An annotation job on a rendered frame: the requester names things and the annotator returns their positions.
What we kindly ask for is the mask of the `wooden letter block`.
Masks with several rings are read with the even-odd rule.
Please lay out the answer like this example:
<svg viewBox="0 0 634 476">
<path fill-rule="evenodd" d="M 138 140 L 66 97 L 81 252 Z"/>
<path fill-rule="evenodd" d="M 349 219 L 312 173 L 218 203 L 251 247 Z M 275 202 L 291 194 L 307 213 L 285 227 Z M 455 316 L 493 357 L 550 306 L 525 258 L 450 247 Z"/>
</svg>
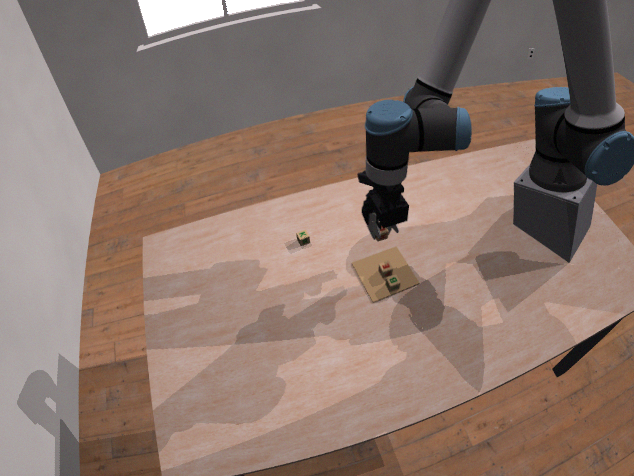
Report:
<svg viewBox="0 0 634 476">
<path fill-rule="evenodd" d="M 382 278 L 391 276 L 393 274 L 393 268 L 389 261 L 380 263 L 378 271 Z"/>
<path fill-rule="evenodd" d="M 393 275 L 393 276 L 390 276 L 390 277 L 386 278 L 386 283 L 385 284 L 386 284 L 389 292 L 392 292 L 392 291 L 400 289 L 400 283 L 401 282 L 399 281 L 397 275 Z"/>
<path fill-rule="evenodd" d="M 382 241 L 382 240 L 388 239 L 388 229 L 387 228 L 383 228 L 382 225 L 381 225 L 380 232 L 381 232 L 381 239 L 378 239 L 377 236 L 376 236 L 376 240 L 377 241 Z"/>
<path fill-rule="evenodd" d="M 296 233 L 297 235 L 297 240 L 300 244 L 300 246 L 306 245 L 308 243 L 310 243 L 310 236 L 307 233 L 306 230 L 300 231 Z"/>
</svg>

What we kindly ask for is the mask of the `tan square mat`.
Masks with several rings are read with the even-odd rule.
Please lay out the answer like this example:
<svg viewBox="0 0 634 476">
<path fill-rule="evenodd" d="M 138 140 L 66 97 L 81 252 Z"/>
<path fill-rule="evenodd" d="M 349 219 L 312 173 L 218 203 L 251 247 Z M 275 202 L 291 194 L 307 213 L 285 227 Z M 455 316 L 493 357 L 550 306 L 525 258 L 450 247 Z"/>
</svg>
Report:
<svg viewBox="0 0 634 476">
<path fill-rule="evenodd" d="M 385 278 L 382 278 L 378 269 L 379 264 L 389 261 L 393 274 L 400 280 L 400 289 L 389 292 Z M 372 302 L 377 302 L 401 291 L 416 286 L 419 283 L 397 246 L 357 260 L 351 263 Z M 391 275 L 391 276 L 392 276 Z"/>
</svg>

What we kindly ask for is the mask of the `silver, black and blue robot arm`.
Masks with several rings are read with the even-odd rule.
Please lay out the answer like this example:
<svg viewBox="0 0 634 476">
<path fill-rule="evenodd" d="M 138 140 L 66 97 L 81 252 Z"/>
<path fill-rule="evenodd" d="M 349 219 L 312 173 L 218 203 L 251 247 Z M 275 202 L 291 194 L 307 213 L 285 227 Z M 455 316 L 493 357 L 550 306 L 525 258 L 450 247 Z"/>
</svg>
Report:
<svg viewBox="0 0 634 476">
<path fill-rule="evenodd" d="M 366 170 L 357 174 L 360 183 L 376 188 L 372 182 L 403 182 L 409 152 L 469 147 L 468 111 L 447 104 L 490 2 L 450 0 L 403 102 L 382 100 L 369 107 Z M 607 0 L 553 0 L 553 5 L 568 87 L 535 95 L 536 151 L 529 176 L 553 192 L 576 191 L 587 178 L 611 185 L 634 165 L 634 136 L 625 130 L 625 112 L 616 102 Z"/>
</svg>

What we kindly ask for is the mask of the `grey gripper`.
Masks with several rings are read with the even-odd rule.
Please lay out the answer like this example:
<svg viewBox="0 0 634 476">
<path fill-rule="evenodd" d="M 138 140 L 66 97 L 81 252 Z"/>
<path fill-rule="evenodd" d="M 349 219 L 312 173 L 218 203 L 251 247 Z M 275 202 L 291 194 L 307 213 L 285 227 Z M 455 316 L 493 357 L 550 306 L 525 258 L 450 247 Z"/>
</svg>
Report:
<svg viewBox="0 0 634 476">
<path fill-rule="evenodd" d="M 390 186 L 393 190 L 389 186 L 372 183 L 376 188 L 373 187 L 366 194 L 367 198 L 363 201 L 362 215 L 372 238 L 376 240 L 376 236 L 381 239 L 381 225 L 383 228 L 387 228 L 389 233 L 392 229 L 399 233 L 397 224 L 407 222 L 409 204 L 401 194 L 404 193 L 402 182 L 395 186 Z M 400 199 L 398 193 L 401 195 Z M 393 195 L 390 196 L 390 203 L 389 195 Z"/>
</svg>

